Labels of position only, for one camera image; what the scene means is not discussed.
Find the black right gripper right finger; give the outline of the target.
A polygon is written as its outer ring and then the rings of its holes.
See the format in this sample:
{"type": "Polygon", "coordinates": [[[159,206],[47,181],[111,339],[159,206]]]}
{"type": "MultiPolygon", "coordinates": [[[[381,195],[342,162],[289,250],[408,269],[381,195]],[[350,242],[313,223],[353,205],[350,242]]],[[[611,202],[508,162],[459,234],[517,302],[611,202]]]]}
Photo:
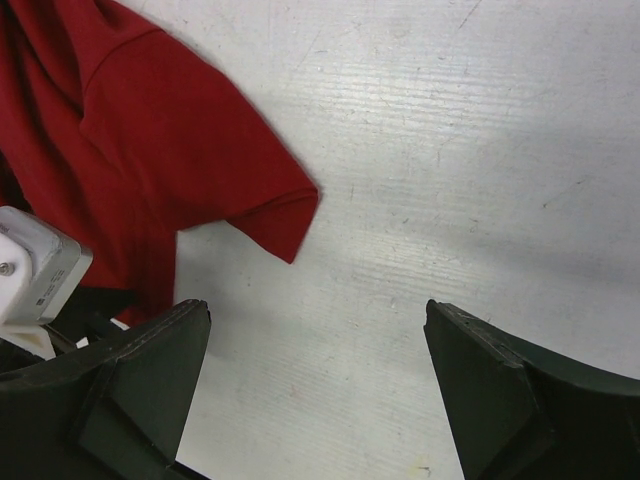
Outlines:
{"type": "Polygon", "coordinates": [[[467,479],[636,479],[639,382],[429,300],[426,342],[467,479]]]}

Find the red t-shirt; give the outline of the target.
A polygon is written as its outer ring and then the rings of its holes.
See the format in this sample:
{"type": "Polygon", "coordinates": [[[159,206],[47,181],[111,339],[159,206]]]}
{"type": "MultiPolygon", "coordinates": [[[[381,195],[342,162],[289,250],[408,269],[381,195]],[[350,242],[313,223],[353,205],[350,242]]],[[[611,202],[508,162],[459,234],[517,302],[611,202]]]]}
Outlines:
{"type": "Polygon", "coordinates": [[[219,70],[114,1],[1,5],[1,201],[89,247],[90,287],[169,309],[176,236],[224,220],[292,262],[319,192],[219,70]]]}

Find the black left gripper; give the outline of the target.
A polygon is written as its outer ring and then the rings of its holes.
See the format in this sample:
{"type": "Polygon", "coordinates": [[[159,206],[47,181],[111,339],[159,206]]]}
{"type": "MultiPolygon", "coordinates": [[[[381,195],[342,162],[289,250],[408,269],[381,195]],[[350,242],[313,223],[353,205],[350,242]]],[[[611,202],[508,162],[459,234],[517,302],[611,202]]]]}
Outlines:
{"type": "Polygon", "coordinates": [[[1,328],[1,372],[9,374],[76,351],[128,326],[118,317],[134,305],[130,290],[79,287],[46,325],[1,328]]]}

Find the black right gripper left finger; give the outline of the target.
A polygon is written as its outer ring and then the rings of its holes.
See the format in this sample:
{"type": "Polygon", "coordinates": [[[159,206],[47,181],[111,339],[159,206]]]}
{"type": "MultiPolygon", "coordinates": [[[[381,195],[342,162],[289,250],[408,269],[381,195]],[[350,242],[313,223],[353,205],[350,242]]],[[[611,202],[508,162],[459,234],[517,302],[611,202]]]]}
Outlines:
{"type": "Polygon", "coordinates": [[[199,479],[177,452],[210,333],[205,302],[1,374],[4,479],[199,479]]]}

